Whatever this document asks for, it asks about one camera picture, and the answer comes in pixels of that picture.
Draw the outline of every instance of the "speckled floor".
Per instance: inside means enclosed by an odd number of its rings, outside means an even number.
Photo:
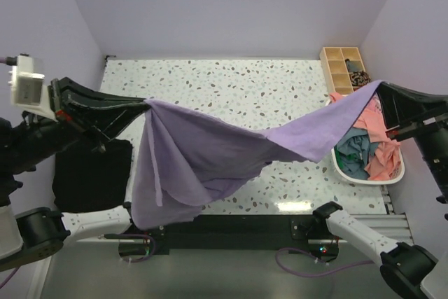
[[[162,99],[253,130],[282,125],[328,100],[320,61],[303,60],[109,60],[101,91]],[[134,145],[134,158],[143,122],[120,136]],[[203,214],[309,214],[330,200],[352,214],[386,213],[380,187],[341,181],[327,156],[318,164],[275,162]]]

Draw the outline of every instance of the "cable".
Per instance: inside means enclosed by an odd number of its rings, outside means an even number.
[[[312,274],[312,273],[303,273],[303,272],[297,272],[297,271],[294,271],[294,270],[292,270],[292,269],[286,267],[285,265],[283,265],[283,264],[280,262],[280,260],[279,260],[280,253],[282,253],[282,252],[284,252],[284,251],[300,252],[300,253],[303,253],[304,255],[307,255],[307,256],[309,256],[309,257],[311,257],[311,258],[317,260],[317,261],[320,262],[320,263],[326,263],[326,262],[325,262],[324,260],[319,259],[319,258],[315,258],[313,255],[311,255],[310,253],[308,253],[308,252],[306,252],[306,251],[303,251],[303,250],[300,250],[300,249],[296,249],[296,248],[282,248],[282,249],[278,250],[278,251],[275,253],[275,261],[276,261],[277,265],[278,265],[283,271],[286,271],[287,273],[291,273],[291,274],[294,274],[295,276],[298,276],[298,277],[304,277],[304,278],[319,278],[319,277],[329,276],[330,274],[334,274],[334,273],[336,273],[336,272],[343,271],[343,270],[345,270],[345,269],[349,269],[349,268],[351,268],[351,267],[356,267],[356,266],[360,266],[360,265],[367,265],[367,264],[373,264],[373,262],[372,262],[371,260],[364,260],[364,261],[362,261],[362,262],[357,262],[357,263],[352,263],[352,264],[348,264],[348,265],[341,266],[341,267],[336,267],[336,268],[333,269],[333,270],[326,271],[326,272],[322,272],[322,273],[316,273],[316,274]]]
[[[120,238],[143,238],[143,239],[148,239],[152,244],[153,244],[153,248],[149,249],[146,251],[146,255],[138,258],[138,259],[131,259],[129,258],[129,263],[139,263],[139,262],[144,262],[145,260],[148,260],[149,258],[151,258],[154,253],[155,253],[155,239],[153,239],[150,235],[143,235],[143,234],[123,234],[123,235],[116,235],[115,237],[117,237],[118,239]]]
[[[8,281],[11,280],[12,277],[14,277],[14,274],[17,273],[17,271],[20,269],[20,266],[15,268],[10,274],[9,276],[7,276],[7,278],[5,280],[3,280],[3,283],[0,284],[0,290],[5,287],[5,285],[7,285]]]

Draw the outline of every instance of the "laundry basket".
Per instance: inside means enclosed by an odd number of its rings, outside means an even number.
[[[354,178],[351,178],[350,176],[348,176],[347,174],[345,174],[340,169],[339,165],[337,164],[336,153],[335,153],[335,149],[334,148],[331,149],[331,159],[332,159],[333,166],[335,167],[335,172],[338,173],[339,178],[342,181],[344,181],[344,182],[358,183],[358,184],[361,184],[361,185],[371,185],[371,186],[372,185],[375,185],[375,186],[391,185],[393,183],[399,182],[399,180],[401,180],[403,178],[403,175],[405,175],[405,162],[403,161],[403,156],[401,154],[401,150],[400,149],[398,149],[398,152],[400,154],[401,165],[392,173],[392,178],[390,180],[383,180],[383,181],[371,181],[371,180],[354,179]]]

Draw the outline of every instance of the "lavender wall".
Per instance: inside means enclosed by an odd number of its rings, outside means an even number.
[[[386,0],[76,0],[118,57],[307,57],[361,44]]]
[[[448,93],[446,0],[388,0],[362,44],[374,78],[435,94]],[[390,188],[398,211],[406,211],[417,244],[440,257],[448,241],[448,207],[412,140],[402,145],[405,178]]]
[[[0,0],[0,8],[0,55],[29,53],[44,59],[47,81],[68,76],[90,88],[99,87],[102,54],[75,0]],[[0,67],[0,116],[17,125],[21,111],[9,103],[8,70]],[[12,195],[15,213],[53,204],[53,160],[17,179],[25,185]],[[33,271],[34,265],[22,267],[0,291],[0,298],[25,298]],[[1,273],[0,281],[8,273]]]

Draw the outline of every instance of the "lavender towel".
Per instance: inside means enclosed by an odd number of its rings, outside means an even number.
[[[252,131],[148,99],[132,193],[142,229],[192,221],[203,204],[233,194],[274,160],[319,162],[350,129],[381,81],[288,124]]]

